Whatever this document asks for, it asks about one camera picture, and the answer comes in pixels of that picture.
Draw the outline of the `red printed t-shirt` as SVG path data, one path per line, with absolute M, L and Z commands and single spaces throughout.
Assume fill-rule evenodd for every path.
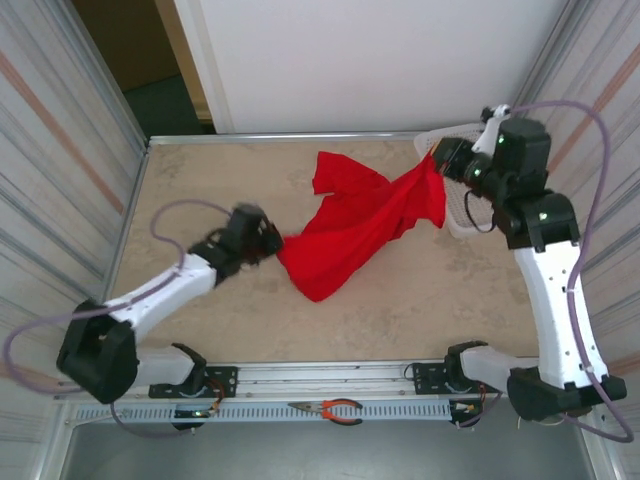
M 293 285 L 313 302 L 333 295 L 418 221 L 437 228 L 445 222 L 444 179 L 431 154 L 390 181 L 346 155 L 321 151 L 312 186 L 324 196 L 321 205 L 300 233 L 284 238 L 278 259 Z

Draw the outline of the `white perforated plastic basket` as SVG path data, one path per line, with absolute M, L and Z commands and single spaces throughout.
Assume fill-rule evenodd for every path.
M 484 126 L 480 123 L 434 129 L 418 134 L 413 144 L 419 159 L 422 160 L 431 146 L 442 137 L 460 137 L 474 143 L 483 130 Z M 491 203 L 474 195 L 469 195 L 467 201 L 464 201 L 468 188 L 448 178 L 444 179 L 444 185 L 447 196 L 445 225 L 451 235 L 462 239 L 479 233 L 467 213 L 471 214 L 472 219 L 482 231 L 488 231 L 493 215 Z

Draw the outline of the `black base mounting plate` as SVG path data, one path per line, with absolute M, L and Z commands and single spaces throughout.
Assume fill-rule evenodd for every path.
M 152 399 L 216 399 L 220 394 L 224 398 L 234 398 L 238 386 L 239 369 L 233 366 L 208 366 L 203 386 L 190 393 L 185 385 L 156 384 L 148 389 Z
M 417 395 L 497 393 L 493 387 L 467 379 L 458 365 L 444 361 L 412 362 L 402 376 L 413 383 Z

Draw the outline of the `small black controller board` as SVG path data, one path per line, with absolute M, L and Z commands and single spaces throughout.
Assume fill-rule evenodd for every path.
M 479 399 L 450 400 L 449 407 L 450 423 L 458 429 L 474 427 L 484 410 L 484 405 Z
M 205 421 L 216 413 L 215 408 L 182 408 L 175 409 L 171 425 L 180 432 L 194 432 L 202 427 Z

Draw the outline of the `brown wooden door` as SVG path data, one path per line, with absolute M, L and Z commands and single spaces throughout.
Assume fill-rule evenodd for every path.
M 121 90 L 179 74 L 155 0 L 71 2 Z

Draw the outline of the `aluminium enclosure post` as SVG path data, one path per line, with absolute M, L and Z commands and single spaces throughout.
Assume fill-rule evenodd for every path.
M 566 0 L 549 37 L 511 103 L 513 107 L 551 100 L 574 100 L 575 95 L 567 93 L 546 98 L 544 91 L 573 50 L 598 3 L 599 0 Z
M 105 103 L 131 147 L 145 153 L 148 140 L 71 0 L 50 1 L 51 6 L 57 9 L 55 17 L 61 21 L 63 33 L 78 55 L 89 83 Z

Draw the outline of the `white and tan door frame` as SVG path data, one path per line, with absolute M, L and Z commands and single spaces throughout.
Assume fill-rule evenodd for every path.
M 198 120 L 235 134 L 231 109 L 206 22 L 204 0 L 154 0 Z

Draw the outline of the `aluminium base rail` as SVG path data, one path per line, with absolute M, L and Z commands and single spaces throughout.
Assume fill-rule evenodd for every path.
M 307 362 L 242 363 L 221 365 L 208 363 L 197 353 L 176 347 L 144 349 L 135 359 L 98 363 L 97 380 L 107 387 L 99 397 L 102 403 L 141 392 L 151 385 L 185 385 L 190 393 L 205 381 L 208 366 L 233 366 L 239 369 L 236 396 L 311 397 L 313 395 L 366 395 L 402 392 L 414 394 L 413 383 L 402 376 L 412 362 Z

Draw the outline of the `orange-handled pliers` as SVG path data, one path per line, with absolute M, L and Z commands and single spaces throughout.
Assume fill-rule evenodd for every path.
M 288 406 L 300 411 L 304 411 L 310 414 L 320 415 L 323 419 L 329 420 L 330 422 L 340 425 L 340 426 L 356 426 L 363 423 L 361 418 L 342 418 L 340 416 L 336 416 L 332 409 L 337 407 L 345 407 L 352 408 L 356 410 L 362 410 L 363 405 L 357 401 L 346 399 L 346 398 L 337 398 L 333 400 L 323 400 L 319 402 L 290 402 Z

